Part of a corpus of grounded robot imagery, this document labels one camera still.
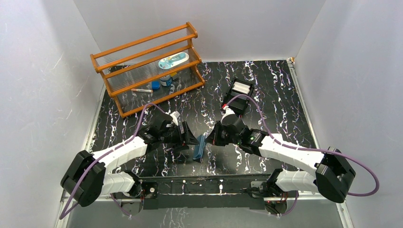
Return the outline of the blue card holder wallet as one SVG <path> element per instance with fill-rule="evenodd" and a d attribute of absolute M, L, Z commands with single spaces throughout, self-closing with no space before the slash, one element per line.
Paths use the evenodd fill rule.
<path fill-rule="evenodd" d="M 201 162 L 204 149 L 206 147 L 206 137 L 204 134 L 201 134 L 197 137 L 197 140 L 199 141 L 198 145 L 195 145 L 194 150 L 193 150 L 193 160 L 196 162 Z"/>

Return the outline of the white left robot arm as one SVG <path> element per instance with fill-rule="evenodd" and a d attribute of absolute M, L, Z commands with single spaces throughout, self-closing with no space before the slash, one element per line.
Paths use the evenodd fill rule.
<path fill-rule="evenodd" d="M 89 206 L 99 196 L 123 193 L 131 198 L 144 194 L 142 180 L 131 171 L 112 171 L 130 160 L 142 157 L 161 144 L 173 151 L 187 150 L 199 141 L 188 124 L 178 122 L 178 112 L 162 113 L 139 128 L 135 136 L 109 147 L 89 153 L 80 151 L 61 180 L 61 187 L 82 207 Z"/>

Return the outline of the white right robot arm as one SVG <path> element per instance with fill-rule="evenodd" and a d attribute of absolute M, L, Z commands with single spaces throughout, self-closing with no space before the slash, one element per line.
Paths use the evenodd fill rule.
<path fill-rule="evenodd" d="M 230 108 L 215 123 L 205 142 L 215 146 L 234 144 L 246 153 L 299 168 L 299 171 L 277 169 L 272 173 L 267 186 L 274 197 L 289 191 L 308 191 L 343 203 L 355 178 L 354 169 L 340 152 L 316 152 L 295 144 L 287 145 L 266 131 L 249 128 Z"/>

